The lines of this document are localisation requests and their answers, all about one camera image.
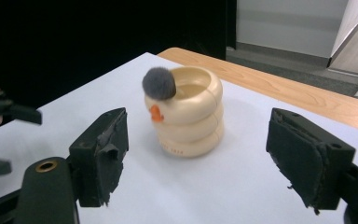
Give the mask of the white table sheet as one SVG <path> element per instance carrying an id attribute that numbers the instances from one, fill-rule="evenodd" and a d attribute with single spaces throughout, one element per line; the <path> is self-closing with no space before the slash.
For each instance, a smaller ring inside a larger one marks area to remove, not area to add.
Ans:
<path id="1" fill-rule="evenodd" d="M 209 154 L 179 159 L 165 153 L 145 109 L 142 79 L 153 66 L 181 65 L 145 53 L 45 105 L 43 122 L 0 127 L 0 197 L 21 186 L 32 163 L 64 157 L 103 112 L 125 107 L 130 149 L 110 204 L 81 209 L 81 224 L 342 224 L 341 210 L 315 213 L 289 187 L 266 151 L 273 108 L 294 111 L 356 148 L 358 129 L 222 79 L 225 134 Z"/>

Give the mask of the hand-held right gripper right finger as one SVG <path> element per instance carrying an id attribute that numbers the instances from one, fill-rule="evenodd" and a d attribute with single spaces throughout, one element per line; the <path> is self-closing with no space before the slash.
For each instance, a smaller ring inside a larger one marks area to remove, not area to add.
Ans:
<path id="1" fill-rule="evenodd" d="M 355 148 L 301 115 L 271 110 L 266 151 L 307 207 L 337 209 L 337 182 Z"/>

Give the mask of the dark curtain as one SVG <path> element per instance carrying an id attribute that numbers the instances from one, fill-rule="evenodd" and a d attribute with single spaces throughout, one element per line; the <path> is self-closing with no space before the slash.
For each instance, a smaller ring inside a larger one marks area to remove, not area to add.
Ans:
<path id="1" fill-rule="evenodd" d="M 145 52 L 226 56 L 236 0 L 0 0 L 0 88 L 39 107 Z"/>

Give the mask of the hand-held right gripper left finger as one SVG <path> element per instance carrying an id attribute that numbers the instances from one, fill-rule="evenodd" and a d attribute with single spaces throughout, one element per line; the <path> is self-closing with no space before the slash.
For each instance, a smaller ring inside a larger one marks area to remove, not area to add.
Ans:
<path id="1" fill-rule="evenodd" d="M 82 207 L 109 204 L 128 150 L 125 107 L 101 114 L 69 147 L 74 189 Z"/>

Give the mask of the white cabinet panel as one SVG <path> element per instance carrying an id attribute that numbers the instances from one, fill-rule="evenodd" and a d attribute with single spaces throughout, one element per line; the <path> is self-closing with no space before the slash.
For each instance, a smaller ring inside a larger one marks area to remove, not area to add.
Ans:
<path id="1" fill-rule="evenodd" d="M 358 0 L 238 0 L 236 40 L 331 63 L 358 30 Z"/>

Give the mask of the black makeup brush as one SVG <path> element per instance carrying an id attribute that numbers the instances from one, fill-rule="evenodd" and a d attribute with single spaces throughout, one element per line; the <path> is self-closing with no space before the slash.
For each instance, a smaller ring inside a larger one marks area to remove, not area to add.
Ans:
<path id="1" fill-rule="evenodd" d="M 143 78 L 142 86 L 149 98 L 158 101 L 171 99 L 176 94 L 173 74 L 164 67 L 149 69 Z"/>

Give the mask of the wooden table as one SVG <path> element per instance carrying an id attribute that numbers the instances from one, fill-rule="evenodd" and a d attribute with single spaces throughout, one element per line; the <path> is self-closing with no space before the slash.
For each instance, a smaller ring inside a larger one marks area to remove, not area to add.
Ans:
<path id="1" fill-rule="evenodd" d="M 169 48 L 159 57 L 181 65 L 198 65 L 243 88 L 306 109 L 358 129 L 358 99 L 229 63 L 187 49 Z"/>

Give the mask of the cream ringed cup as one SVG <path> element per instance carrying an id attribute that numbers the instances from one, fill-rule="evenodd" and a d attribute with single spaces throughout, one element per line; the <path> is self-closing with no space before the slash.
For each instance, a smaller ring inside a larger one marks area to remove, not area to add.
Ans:
<path id="1" fill-rule="evenodd" d="M 145 94 L 158 140 L 178 157 L 206 154 L 219 144 L 224 133 L 222 82 L 213 72 L 197 66 L 169 70 L 176 85 L 173 98 L 158 101 Z"/>

